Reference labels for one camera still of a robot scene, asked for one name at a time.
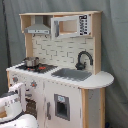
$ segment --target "play kitchen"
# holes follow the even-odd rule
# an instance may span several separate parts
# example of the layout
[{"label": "play kitchen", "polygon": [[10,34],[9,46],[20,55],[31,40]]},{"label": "play kitchen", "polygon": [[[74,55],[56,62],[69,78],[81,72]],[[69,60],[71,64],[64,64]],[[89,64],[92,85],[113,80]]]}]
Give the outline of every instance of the play kitchen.
[{"label": "play kitchen", "polygon": [[8,86],[25,83],[40,128],[104,128],[105,87],[114,78],[101,71],[101,12],[20,18],[26,58],[7,69]]}]

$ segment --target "faucet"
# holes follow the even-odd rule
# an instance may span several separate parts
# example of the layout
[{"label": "faucet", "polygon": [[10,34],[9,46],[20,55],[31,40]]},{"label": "faucet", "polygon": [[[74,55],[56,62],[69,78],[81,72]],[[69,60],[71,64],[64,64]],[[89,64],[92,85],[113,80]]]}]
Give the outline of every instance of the faucet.
[{"label": "faucet", "polygon": [[82,64],[82,63],[80,62],[80,58],[81,58],[81,56],[82,56],[83,54],[86,54],[86,55],[88,56],[88,58],[90,59],[90,65],[93,65],[92,56],[91,56],[88,52],[82,51],[82,52],[80,52],[80,53],[78,54],[78,63],[76,64],[77,70],[83,70],[83,69],[85,69],[86,62],[85,62],[84,64]]}]

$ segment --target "range hood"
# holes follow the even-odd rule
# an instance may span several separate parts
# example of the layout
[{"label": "range hood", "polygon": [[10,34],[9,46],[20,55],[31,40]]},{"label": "range hood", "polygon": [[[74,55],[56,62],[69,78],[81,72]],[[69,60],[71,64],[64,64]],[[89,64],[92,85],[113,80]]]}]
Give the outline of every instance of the range hood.
[{"label": "range hood", "polygon": [[24,33],[51,34],[51,29],[44,25],[43,16],[35,16],[35,24],[25,28]]}]

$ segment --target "door handle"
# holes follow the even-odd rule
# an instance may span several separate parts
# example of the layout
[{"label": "door handle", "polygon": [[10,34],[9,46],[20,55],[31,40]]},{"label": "door handle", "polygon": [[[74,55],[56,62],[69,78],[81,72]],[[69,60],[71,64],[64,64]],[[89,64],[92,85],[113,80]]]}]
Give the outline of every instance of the door handle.
[{"label": "door handle", "polygon": [[54,24],[55,24],[55,26],[56,26],[55,37],[58,37],[58,36],[59,36],[59,31],[60,31],[60,28],[59,28],[59,21],[54,21]]},{"label": "door handle", "polygon": [[51,115],[49,114],[49,109],[50,109],[50,102],[47,103],[47,117],[48,117],[48,120],[51,120]]}]

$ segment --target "control knob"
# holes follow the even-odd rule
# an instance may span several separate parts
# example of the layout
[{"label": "control knob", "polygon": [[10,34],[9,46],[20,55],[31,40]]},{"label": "control knob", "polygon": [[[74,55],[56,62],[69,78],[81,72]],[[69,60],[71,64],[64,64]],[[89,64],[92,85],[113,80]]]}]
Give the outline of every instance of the control knob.
[{"label": "control knob", "polygon": [[18,78],[17,77],[13,77],[13,82],[14,83],[18,82]]},{"label": "control knob", "polygon": [[37,86],[36,82],[33,81],[33,82],[31,83],[31,86],[32,86],[32,87],[36,87],[36,86]]}]

